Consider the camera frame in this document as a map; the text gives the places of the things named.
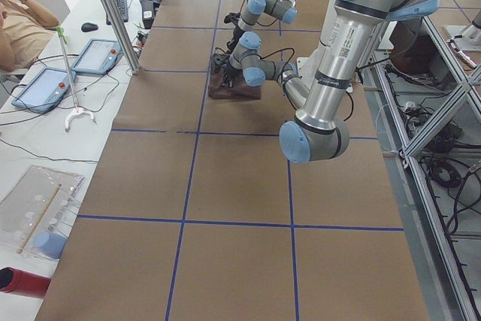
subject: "tablet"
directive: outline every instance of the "tablet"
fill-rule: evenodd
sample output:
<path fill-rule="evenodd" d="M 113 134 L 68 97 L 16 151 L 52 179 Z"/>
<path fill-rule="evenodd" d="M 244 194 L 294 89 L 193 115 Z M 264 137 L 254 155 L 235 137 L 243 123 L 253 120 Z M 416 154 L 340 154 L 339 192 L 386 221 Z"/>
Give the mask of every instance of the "tablet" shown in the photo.
<path fill-rule="evenodd" d="M 104 75 L 115 66 L 120 52 L 118 41 L 90 39 L 71 70 L 81 74 Z"/>
<path fill-rule="evenodd" d="M 70 83 L 64 69 L 46 67 L 15 97 L 12 105 L 32 112 L 45 113 L 60 103 L 68 88 Z"/>

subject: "computer mouse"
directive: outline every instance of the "computer mouse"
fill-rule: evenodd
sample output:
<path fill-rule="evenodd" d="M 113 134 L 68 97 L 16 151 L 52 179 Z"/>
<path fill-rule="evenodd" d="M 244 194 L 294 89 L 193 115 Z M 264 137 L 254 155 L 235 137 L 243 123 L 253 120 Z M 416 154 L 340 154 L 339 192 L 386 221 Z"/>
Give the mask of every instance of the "computer mouse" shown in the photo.
<path fill-rule="evenodd" d="M 98 25 L 94 23 L 84 23 L 82 24 L 82 32 L 87 33 L 98 29 Z"/>

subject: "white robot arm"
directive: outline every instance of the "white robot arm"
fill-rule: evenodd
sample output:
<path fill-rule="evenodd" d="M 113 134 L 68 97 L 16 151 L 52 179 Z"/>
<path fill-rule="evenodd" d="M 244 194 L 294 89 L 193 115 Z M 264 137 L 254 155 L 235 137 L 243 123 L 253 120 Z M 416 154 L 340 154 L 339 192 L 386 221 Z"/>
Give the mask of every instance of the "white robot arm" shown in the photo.
<path fill-rule="evenodd" d="M 252 86 L 275 80 L 296 106 L 294 120 L 284 123 L 280 130 L 280 145 L 287 159 L 309 162 L 334 158 L 349 144 L 349 131 L 337 109 L 374 27 L 387 20 L 432 14 L 439 1 L 331 0 L 336 14 L 327 17 L 334 22 L 325 22 L 322 37 L 326 39 L 327 34 L 328 38 L 324 44 L 319 42 L 318 51 L 311 56 L 315 66 L 307 83 L 298 76 L 294 65 L 261 60 L 260 38 L 250 29 L 244 29 L 247 31 L 233 49 L 229 65 L 242 70 Z"/>

